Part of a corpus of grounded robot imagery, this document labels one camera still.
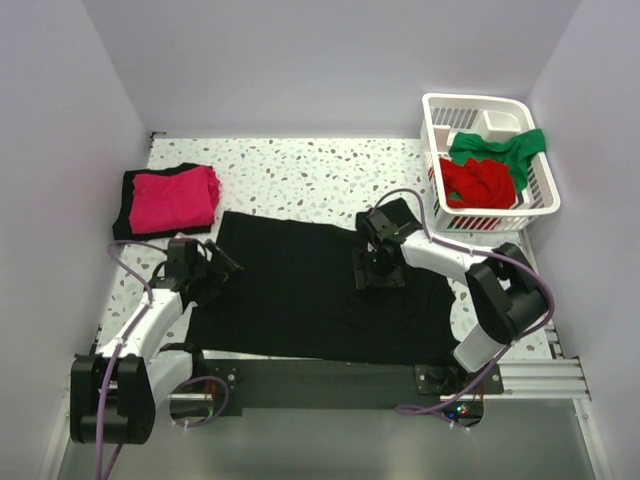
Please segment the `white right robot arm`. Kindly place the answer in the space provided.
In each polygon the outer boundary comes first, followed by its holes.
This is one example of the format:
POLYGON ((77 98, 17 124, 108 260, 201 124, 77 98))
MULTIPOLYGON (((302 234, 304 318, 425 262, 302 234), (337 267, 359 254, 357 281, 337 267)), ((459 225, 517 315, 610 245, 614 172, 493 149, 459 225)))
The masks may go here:
POLYGON ((468 289, 477 325, 453 349, 448 386, 469 392, 481 369, 554 308, 547 284, 513 243, 476 248, 432 234, 403 199, 356 215, 366 246, 353 253, 358 290, 402 288, 411 270, 426 270, 468 289))

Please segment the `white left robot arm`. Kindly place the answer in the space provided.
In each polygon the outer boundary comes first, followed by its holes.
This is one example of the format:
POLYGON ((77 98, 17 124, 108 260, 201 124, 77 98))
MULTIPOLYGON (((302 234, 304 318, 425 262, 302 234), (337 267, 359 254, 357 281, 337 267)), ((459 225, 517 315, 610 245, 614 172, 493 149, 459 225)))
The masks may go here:
POLYGON ((174 238, 149 279, 134 313, 113 339, 74 359, 69 428, 81 444, 145 443, 156 409, 176 388, 200 390, 207 380, 201 348, 165 343, 191 306, 216 299, 240 265, 211 240, 174 238))

